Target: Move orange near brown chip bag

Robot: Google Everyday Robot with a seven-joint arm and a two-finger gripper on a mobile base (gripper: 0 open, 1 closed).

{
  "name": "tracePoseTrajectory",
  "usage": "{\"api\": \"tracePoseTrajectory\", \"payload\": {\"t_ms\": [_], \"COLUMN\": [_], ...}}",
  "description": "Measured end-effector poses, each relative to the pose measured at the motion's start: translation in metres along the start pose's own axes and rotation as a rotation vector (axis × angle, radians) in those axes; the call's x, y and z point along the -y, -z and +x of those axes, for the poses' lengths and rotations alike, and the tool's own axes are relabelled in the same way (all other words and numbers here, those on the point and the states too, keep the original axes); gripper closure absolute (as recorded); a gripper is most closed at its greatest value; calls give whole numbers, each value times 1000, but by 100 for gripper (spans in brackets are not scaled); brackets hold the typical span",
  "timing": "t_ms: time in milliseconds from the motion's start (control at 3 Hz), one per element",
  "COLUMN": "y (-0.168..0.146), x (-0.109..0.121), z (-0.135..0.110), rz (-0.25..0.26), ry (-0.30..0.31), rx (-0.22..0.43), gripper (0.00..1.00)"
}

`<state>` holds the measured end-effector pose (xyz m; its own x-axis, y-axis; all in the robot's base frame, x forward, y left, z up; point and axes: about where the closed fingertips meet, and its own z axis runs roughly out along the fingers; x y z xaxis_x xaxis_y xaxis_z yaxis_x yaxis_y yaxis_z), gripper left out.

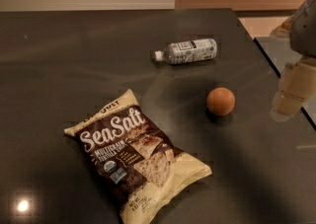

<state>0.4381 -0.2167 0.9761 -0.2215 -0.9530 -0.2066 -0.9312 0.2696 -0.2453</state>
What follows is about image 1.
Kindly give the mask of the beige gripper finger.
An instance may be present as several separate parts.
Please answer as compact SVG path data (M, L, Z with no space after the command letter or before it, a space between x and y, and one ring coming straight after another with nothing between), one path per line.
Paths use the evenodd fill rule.
M315 93L316 58L301 57L296 63L287 62L272 102L271 118L277 122L289 120Z

